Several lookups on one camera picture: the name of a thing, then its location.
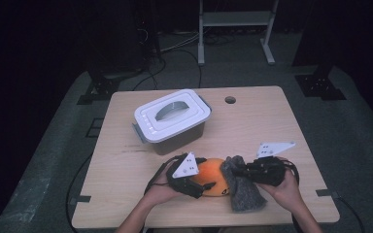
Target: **storage box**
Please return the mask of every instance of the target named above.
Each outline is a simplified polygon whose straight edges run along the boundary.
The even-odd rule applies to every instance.
[[[135,131],[164,155],[202,136],[210,106],[191,89],[163,96],[136,109]]]

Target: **person's right hand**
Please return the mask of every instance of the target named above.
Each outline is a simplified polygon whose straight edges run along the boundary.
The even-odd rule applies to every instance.
[[[257,183],[257,185],[267,191],[280,206],[292,213],[299,207],[305,207],[298,183],[290,168],[287,168],[284,180],[280,185],[272,186],[263,183]]]

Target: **gray cloth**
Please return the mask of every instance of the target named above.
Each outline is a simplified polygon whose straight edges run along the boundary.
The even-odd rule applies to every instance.
[[[223,177],[229,186],[232,211],[245,213],[263,208],[266,200],[261,196],[256,185],[246,177],[238,177],[233,174],[233,171],[239,169],[237,165],[245,165],[244,159],[240,155],[235,155],[232,158],[228,156],[220,166]]]

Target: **white lid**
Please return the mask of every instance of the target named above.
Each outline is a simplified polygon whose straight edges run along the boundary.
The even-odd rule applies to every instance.
[[[183,89],[136,109],[135,119],[150,143],[185,132],[209,118],[211,109],[191,89]]]

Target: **orange ball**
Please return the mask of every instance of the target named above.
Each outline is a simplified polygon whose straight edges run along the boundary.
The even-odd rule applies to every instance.
[[[198,164],[199,173],[191,180],[201,185],[216,183],[211,189],[204,191],[204,196],[223,196],[229,193],[228,184],[220,171],[223,162],[224,160],[220,158],[208,158],[207,161]]]

